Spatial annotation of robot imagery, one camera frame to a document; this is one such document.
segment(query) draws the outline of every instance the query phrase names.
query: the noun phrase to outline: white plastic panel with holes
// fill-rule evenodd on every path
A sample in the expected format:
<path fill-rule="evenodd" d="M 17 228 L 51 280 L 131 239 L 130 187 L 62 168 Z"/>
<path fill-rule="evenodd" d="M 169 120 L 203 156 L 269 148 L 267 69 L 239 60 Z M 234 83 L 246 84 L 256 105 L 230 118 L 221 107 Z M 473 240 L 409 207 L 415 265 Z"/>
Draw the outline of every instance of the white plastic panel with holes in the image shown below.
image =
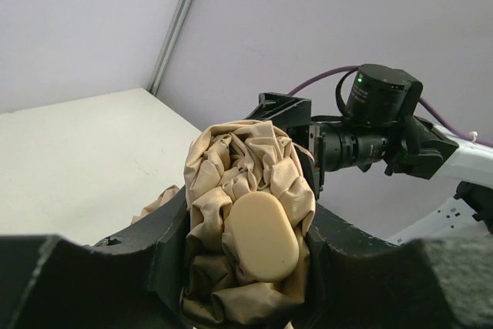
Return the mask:
<path fill-rule="evenodd" d="M 486 237 L 483 222 L 477 222 L 474 210 L 463 200 L 449 198 L 437 210 L 387 239 L 401 245 L 420 237 Z"/>

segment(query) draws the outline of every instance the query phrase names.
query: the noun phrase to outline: white table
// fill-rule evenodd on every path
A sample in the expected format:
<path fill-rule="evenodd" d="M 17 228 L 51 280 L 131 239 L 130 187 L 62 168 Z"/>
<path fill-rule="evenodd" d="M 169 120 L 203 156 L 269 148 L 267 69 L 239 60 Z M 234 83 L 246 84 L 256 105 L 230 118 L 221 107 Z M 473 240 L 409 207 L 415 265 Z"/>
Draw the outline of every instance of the white table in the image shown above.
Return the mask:
<path fill-rule="evenodd" d="M 0 233 L 94 244 L 183 185 L 199 134 L 144 89 L 0 115 Z"/>

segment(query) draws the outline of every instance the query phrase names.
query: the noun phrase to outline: cream colored soap bar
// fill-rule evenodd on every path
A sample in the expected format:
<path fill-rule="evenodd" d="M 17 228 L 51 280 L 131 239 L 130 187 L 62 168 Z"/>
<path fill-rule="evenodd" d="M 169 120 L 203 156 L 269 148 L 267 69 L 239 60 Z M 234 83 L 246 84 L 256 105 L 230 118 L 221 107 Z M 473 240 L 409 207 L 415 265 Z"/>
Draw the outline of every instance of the cream colored soap bar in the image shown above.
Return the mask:
<path fill-rule="evenodd" d="M 279 200 L 252 192 L 233 205 L 229 223 L 242 268 L 258 281 L 276 282 L 294 270 L 300 255 Z"/>

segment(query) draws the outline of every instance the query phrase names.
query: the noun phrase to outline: cable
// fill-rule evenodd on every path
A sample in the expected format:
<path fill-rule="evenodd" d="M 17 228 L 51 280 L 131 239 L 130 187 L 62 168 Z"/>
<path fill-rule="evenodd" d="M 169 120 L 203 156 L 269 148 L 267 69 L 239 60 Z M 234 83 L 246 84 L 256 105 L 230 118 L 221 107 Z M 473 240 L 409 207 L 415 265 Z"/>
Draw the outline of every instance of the cable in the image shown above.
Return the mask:
<path fill-rule="evenodd" d="M 342 79 L 339 80 L 336 86 L 336 104 L 337 108 L 339 109 L 340 114 L 343 117 L 349 117 L 349 112 L 346 109 L 346 103 L 344 103 L 344 100 L 342 99 L 342 84 L 344 84 L 344 80 L 351 74 L 355 73 L 359 67 L 356 66 L 352 70 L 348 71 L 346 75 L 342 76 Z"/>
<path fill-rule="evenodd" d="M 336 75 L 341 72 L 347 72 L 352 69 L 357 69 L 357 65 L 346 65 L 345 67 L 339 67 L 338 69 L 331 69 L 330 71 L 323 72 L 320 75 L 314 76 L 311 79 L 305 81 L 303 84 L 299 84 L 296 88 L 294 88 L 289 93 L 287 93 L 287 95 L 293 96 L 297 92 L 305 89 L 307 86 L 310 86 L 311 84 L 317 82 L 318 80 L 325 79 L 326 77 Z"/>
<path fill-rule="evenodd" d="M 430 103 L 428 103 L 425 99 L 420 98 L 419 103 L 423 106 L 424 109 L 426 109 L 445 129 L 450 131 L 452 134 L 457 136 L 458 138 L 472 141 L 473 143 L 481 144 L 483 146 L 490 146 L 493 147 L 493 142 L 485 139 L 479 139 L 477 138 L 477 133 L 469 133 L 469 134 L 464 134 L 461 133 L 459 130 L 455 129 L 447 120 L 445 120 L 440 113 L 436 111 L 435 108 L 433 108 Z"/>

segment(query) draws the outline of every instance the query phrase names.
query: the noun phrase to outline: white wall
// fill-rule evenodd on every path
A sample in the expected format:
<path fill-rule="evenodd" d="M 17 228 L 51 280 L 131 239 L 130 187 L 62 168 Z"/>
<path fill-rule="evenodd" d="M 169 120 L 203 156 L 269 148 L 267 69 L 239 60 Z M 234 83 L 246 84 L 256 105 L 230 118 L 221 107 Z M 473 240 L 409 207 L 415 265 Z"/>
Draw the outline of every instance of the white wall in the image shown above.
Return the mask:
<path fill-rule="evenodd" d="M 199 128 L 240 119 L 259 92 L 288 92 L 347 64 L 406 69 L 464 131 L 493 139 L 493 0 L 195 0 L 159 97 Z M 303 91 L 336 113 L 335 80 Z M 455 181 L 327 174 L 321 203 L 379 237 L 419 220 Z"/>
<path fill-rule="evenodd" d="M 178 0 L 0 0 L 0 112 L 145 87 Z"/>

